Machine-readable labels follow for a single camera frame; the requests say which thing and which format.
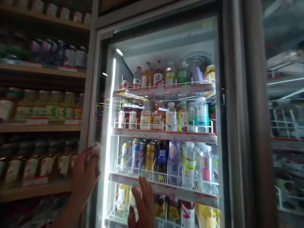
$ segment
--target adjacent refrigerator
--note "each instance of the adjacent refrigerator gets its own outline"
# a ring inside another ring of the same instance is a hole
[[[231,226],[222,6],[181,2],[96,31],[95,227],[127,226],[139,176],[152,184],[157,227]]]

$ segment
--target wooden shelf board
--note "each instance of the wooden shelf board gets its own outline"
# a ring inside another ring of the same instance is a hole
[[[72,183],[70,181],[62,181],[58,183],[51,183],[34,187],[5,189],[0,191],[0,202],[10,202],[14,200],[21,200],[37,196],[71,191]]]
[[[36,74],[48,74],[48,75],[59,75],[59,76],[68,76],[68,77],[77,77],[77,78],[85,78],[86,73],[83,72],[73,72],[73,71],[65,71],[65,70],[57,70],[46,67],[34,67],[34,66],[26,66],[19,64],[9,64],[9,63],[1,63],[0,69],[7,71],[20,71],[27,73],[36,73]]]
[[[64,124],[46,124],[46,125],[29,125],[29,124],[0,124],[0,132],[50,132],[50,131],[81,131],[81,125],[64,125]]]
[[[36,19],[36,20],[52,22],[52,23],[63,25],[63,26],[69,26],[69,27],[76,28],[76,29],[82,29],[82,30],[90,31],[90,26],[89,25],[85,25],[85,24],[82,24],[82,23],[75,23],[73,21],[57,18],[57,17],[50,16],[50,15],[45,15],[45,14],[42,14],[42,13],[39,13],[39,12],[33,12],[33,11],[30,11],[30,10],[20,9],[16,6],[0,5],[0,10],[6,11],[6,12],[9,12],[9,13],[13,13],[13,14],[19,14],[19,15],[22,15],[22,16],[27,16],[27,17],[30,17],[30,18],[33,18],[33,19]]]

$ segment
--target blue label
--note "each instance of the blue label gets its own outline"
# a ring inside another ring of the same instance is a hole
[[[157,161],[159,164],[165,164],[167,163],[167,150],[157,150]]]

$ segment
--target gold can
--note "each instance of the gold can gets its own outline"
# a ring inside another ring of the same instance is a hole
[[[154,163],[154,157],[156,155],[156,146],[154,142],[149,142],[147,144],[147,150],[146,150],[146,170],[152,171],[153,170],[153,163]]]

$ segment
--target human hand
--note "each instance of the human hand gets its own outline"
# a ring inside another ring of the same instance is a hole
[[[100,144],[94,143],[76,158],[73,169],[71,198],[85,205],[99,177]]]
[[[135,198],[136,207],[138,210],[138,221],[135,219],[134,208],[130,206],[128,227],[130,228],[155,228],[156,227],[156,215],[155,204],[152,192],[151,184],[148,184],[145,177],[139,177],[139,184],[142,191],[142,197],[136,187],[132,187],[131,191]]]

